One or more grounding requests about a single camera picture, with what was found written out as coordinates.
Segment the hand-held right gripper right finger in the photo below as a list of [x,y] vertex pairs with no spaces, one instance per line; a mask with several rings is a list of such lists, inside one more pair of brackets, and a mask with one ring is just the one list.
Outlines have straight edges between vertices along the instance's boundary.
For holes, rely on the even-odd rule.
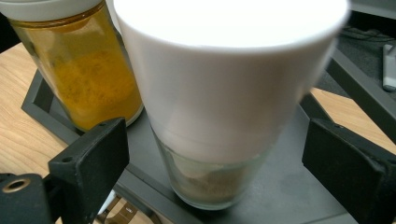
[[396,219],[396,155],[323,119],[311,119],[304,166],[359,224]]

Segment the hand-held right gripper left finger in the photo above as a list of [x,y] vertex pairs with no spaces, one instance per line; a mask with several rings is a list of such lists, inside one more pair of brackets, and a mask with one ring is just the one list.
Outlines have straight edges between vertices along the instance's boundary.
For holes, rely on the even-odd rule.
[[90,224],[129,163],[125,119],[104,121],[49,161],[63,224]]

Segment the dark grey metal rack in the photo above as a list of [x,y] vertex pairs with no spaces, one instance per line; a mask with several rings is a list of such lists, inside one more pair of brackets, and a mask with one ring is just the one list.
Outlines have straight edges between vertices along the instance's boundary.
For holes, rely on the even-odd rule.
[[326,119],[396,150],[396,93],[382,88],[383,62],[380,47],[338,48],[320,83],[336,102],[306,96],[245,197],[230,208],[200,210],[177,197],[147,115],[127,129],[131,159],[114,190],[145,213],[174,224],[357,224],[303,166],[305,138],[312,118]]

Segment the glass spice jar brown powder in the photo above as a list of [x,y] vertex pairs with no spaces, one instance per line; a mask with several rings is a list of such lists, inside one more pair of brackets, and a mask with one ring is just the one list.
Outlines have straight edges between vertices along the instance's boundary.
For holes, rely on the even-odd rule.
[[171,186],[231,206],[327,65],[349,0],[114,0]]

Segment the glass spice jar yellow powder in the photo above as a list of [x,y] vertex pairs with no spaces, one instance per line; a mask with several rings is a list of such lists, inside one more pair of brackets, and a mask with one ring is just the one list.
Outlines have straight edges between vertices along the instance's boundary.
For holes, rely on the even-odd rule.
[[0,13],[78,129],[137,119],[143,104],[106,0],[0,0]]

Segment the grey device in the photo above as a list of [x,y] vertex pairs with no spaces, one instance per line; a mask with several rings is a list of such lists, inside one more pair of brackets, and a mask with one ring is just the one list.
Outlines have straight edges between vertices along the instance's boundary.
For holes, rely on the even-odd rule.
[[396,46],[383,47],[383,89],[396,91]]

